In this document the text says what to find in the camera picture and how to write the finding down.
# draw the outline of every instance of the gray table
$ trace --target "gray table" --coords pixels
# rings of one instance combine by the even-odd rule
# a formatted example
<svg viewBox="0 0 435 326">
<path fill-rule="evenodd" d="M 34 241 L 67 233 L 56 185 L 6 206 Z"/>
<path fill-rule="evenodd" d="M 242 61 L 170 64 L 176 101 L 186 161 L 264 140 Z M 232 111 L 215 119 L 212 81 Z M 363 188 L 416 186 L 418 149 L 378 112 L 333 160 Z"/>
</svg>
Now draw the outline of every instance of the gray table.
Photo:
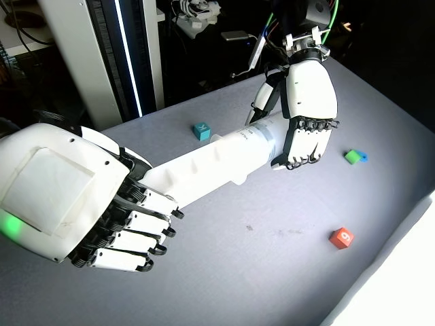
<svg viewBox="0 0 435 326">
<path fill-rule="evenodd" d="M 337 62 L 326 67 L 341 125 L 320 163 L 265 166 L 187 206 L 147 274 L 55 266 L 0 238 L 0 325 L 318 325 L 435 188 L 435 136 Z M 195 123 L 218 134 L 242 126 L 263 79 L 106 134 L 161 164 L 203 145 Z M 369 162 L 348 164 L 351 148 Z M 339 251 L 328 237 L 342 226 L 355 239 Z"/>
</svg>

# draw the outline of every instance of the glowing green led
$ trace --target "glowing green led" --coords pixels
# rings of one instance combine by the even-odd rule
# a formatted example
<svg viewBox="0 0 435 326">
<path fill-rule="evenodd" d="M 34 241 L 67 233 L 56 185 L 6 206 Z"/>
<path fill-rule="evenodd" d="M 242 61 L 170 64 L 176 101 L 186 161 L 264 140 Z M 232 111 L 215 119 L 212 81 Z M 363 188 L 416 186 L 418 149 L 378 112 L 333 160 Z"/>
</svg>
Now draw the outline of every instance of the glowing green led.
<svg viewBox="0 0 435 326">
<path fill-rule="evenodd" d="M 2 233 L 11 240 L 17 240 L 24 222 L 5 211 L 0 211 L 0 222 Z"/>
</svg>

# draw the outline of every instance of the blue cube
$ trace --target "blue cube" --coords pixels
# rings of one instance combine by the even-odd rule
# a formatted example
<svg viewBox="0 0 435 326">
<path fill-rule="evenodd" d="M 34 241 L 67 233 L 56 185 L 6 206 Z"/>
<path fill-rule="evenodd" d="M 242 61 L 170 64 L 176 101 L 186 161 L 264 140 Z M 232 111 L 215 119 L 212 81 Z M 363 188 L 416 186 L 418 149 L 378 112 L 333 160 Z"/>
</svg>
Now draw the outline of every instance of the blue cube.
<svg viewBox="0 0 435 326">
<path fill-rule="evenodd" d="M 195 124 L 193 126 L 193 133 L 200 141 L 204 141 L 210 138 L 211 129 L 205 122 L 201 122 L 200 124 Z"/>
</svg>

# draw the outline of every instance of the orange number cube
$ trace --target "orange number cube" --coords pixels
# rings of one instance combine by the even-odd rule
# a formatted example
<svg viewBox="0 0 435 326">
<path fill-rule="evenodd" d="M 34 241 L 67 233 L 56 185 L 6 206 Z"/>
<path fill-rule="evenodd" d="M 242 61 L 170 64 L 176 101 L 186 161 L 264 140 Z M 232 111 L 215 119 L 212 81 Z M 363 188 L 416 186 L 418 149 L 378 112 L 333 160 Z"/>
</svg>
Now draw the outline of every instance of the orange number cube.
<svg viewBox="0 0 435 326">
<path fill-rule="evenodd" d="M 338 229 L 329 238 L 329 241 L 332 242 L 334 246 L 339 249 L 349 247 L 352 243 L 352 240 L 353 234 L 345 228 Z"/>
</svg>

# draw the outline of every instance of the white cylinder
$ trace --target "white cylinder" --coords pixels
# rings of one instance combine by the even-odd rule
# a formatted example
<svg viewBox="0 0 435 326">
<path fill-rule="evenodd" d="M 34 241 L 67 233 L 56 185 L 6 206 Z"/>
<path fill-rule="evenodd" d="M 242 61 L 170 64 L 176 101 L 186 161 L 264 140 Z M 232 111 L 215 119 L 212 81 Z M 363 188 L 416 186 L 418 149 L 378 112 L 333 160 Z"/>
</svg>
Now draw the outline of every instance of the white cylinder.
<svg viewBox="0 0 435 326">
<path fill-rule="evenodd" d="M 287 129 L 279 112 L 224 137 L 215 135 L 211 144 L 149 170 L 141 182 L 182 208 L 229 181 L 241 184 L 280 155 Z"/>
</svg>

